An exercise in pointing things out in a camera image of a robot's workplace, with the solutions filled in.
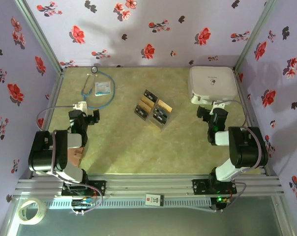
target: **tape roll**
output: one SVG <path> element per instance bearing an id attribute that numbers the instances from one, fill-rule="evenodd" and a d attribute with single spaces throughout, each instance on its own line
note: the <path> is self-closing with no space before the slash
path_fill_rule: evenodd
<path id="1" fill-rule="evenodd" d="M 36 215 L 28 219 L 26 216 L 27 209 L 29 206 L 33 203 L 36 203 L 38 205 L 38 210 Z M 20 223 L 23 225 L 35 225 L 38 224 L 45 216 L 47 207 L 46 205 L 37 198 L 29 198 L 21 203 L 21 206 L 18 209 L 18 215 L 20 218 Z"/>

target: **white sticker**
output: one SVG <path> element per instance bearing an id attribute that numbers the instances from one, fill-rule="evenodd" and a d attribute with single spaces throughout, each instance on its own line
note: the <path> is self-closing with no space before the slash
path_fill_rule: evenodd
<path id="1" fill-rule="evenodd" d="M 164 205 L 164 196 L 156 194 L 146 194 L 145 205 L 162 207 Z"/>

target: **floral wallpaper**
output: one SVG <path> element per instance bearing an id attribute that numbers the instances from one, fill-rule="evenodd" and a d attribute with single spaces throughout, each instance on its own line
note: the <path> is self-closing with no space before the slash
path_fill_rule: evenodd
<path id="1" fill-rule="evenodd" d="M 268 165 L 279 175 L 297 223 L 296 19 L 297 0 L 278 0 L 238 71 L 247 107 L 265 138 Z"/>
<path id="2" fill-rule="evenodd" d="M 14 1 L 0 1 L 0 230 L 56 76 Z"/>
<path id="3" fill-rule="evenodd" d="M 266 0 L 26 2 L 62 67 L 124 67 L 235 66 Z"/>

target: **floor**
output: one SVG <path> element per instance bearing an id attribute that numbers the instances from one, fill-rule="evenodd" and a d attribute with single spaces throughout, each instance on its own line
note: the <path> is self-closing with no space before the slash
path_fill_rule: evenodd
<path id="1" fill-rule="evenodd" d="M 116 82 L 112 103 L 100 110 L 100 122 L 88 127 L 88 145 L 80 167 L 88 174 L 208 174 L 229 158 L 228 146 L 211 146 L 208 125 L 196 117 L 198 105 L 189 101 L 189 68 L 100 68 Z M 82 101 L 81 90 L 90 68 L 68 68 L 57 106 Z M 98 75 L 96 81 L 107 81 Z M 87 91 L 92 86 L 87 83 Z M 173 107 L 172 120 L 160 131 L 134 113 L 141 95 L 148 89 Z M 105 104 L 110 95 L 88 98 L 90 106 Z M 226 126 L 244 121 L 242 107 L 231 104 Z M 56 109 L 50 131 L 67 129 L 67 111 Z"/>

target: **black clamp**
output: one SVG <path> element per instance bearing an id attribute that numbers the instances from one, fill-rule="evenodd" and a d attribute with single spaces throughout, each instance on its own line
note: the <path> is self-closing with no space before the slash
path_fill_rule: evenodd
<path id="1" fill-rule="evenodd" d="M 211 110 L 199 106 L 197 110 L 197 117 L 202 118 L 204 122 L 208 123 L 208 142 L 215 144 L 215 133 L 225 130 L 225 121 L 228 112 L 222 108 L 214 108 L 213 114 L 210 115 Z"/>

